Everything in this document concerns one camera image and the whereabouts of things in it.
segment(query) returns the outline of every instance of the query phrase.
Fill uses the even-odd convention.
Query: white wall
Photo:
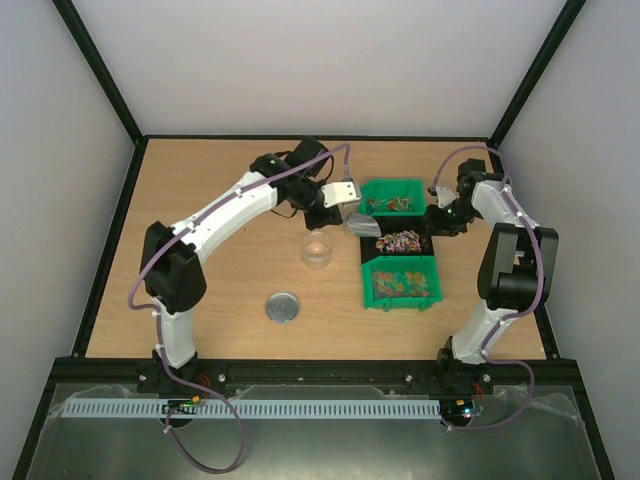
[[[69,355],[132,153],[53,3],[0,15],[0,478]]]
[[[617,478],[640,478],[640,3],[587,2],[509,133],[523,206],[560,234],[548,302]]]
[[[564,0],[76,0],[145,133],[489,136]]]

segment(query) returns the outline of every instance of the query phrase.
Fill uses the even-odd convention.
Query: round metal disc
[[[300,311],[300,300],[291,292],[276,292],[267,299],[267,315],[276,323],[289,323]]]

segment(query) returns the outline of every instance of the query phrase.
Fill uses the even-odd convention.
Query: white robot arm
[[[491,348],[520,312],[532,304],[538,289],[537,256],[543,268],[543,289],[538,305],[544,304],[551,288],[558,245],[554,229],[532,220],[513,196],[502,174],[485,171],[482,160],[467,160],[458,169],[458,194],[436,187],[438,205],[427,209],[432,235],[454,236],[466,231],[467,223],[482,218],[492,231],[478,273],[480,302],[467,324],[445,345],[452,360],[464,364],[485,363]],[[527,228],[532,230],[533,244]],[[514,264],[516,258],[520,264]]]
[[[342,223],[338,204],[360,201],[357,185],[351,179],[326,184],[315,182],[322,164],[298,174],[271,182],[270,178],[295,168],[328,150],[317,140],[303,139],[293,152],[259,157],[251,170],[227,192],[197,213],[170,227],[156,222],[147,230],[142,256],[144,267],[151,257],[174,237],[174,232],[186,234],[159,260],[145,277],[145,288],[161,315],[161,335],[169,366],[180,368],[195,356],[193,341],[194,308],[204,295],[206,282],[202,265],[209,255],[244,224],[288,200],[294,208],[305,212],[310,230]],[[247,187],[264,181],[256,188]]]

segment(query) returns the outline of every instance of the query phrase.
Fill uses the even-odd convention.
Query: wooden tabletop
[[[339,142],[323,142],[332,147]],[[275,140],[150,140],[89,343],[87,357],[147,358],[156,344],[148,312],[127,309],[127,293],[139,267],[147,227],[170,225],[227,190],[267,152],[293,148]],[[418,177],[426,186],[440,162],[463,143],[358,141],[351,173],[360,184],[376,177]],[[462,154],[441,183],[454,187]],[[333,176],[340,178],[342,158]],[[290,212],[288,205],[278,207]],[[291,360],[435,359],[438,349],[468,320],[478,303],[476,276],[489,230],[482,221],[455,238],[433,240],[443,301],[427,311],[365,310],[358,239],[327,227],[333,240],[329,266],[311,270],[300,260],[307,233],[293,219],[265,213],[223,243],[205,265],[208,289],[196,307],[195,343],[200,358]],[[280,325],[265,314],[265,301],[280,290],[300,299],[301,311]],[[143,289],[138,303],[147,300]],[[518,320],[496,344],[495,358],[543,359],[535,319]]]

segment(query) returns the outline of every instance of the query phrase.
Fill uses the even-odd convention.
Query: clear plastic cup
[[[302,261],[309,268],[324,268],[331,262],[331,238],[314,230],[302,239]]]

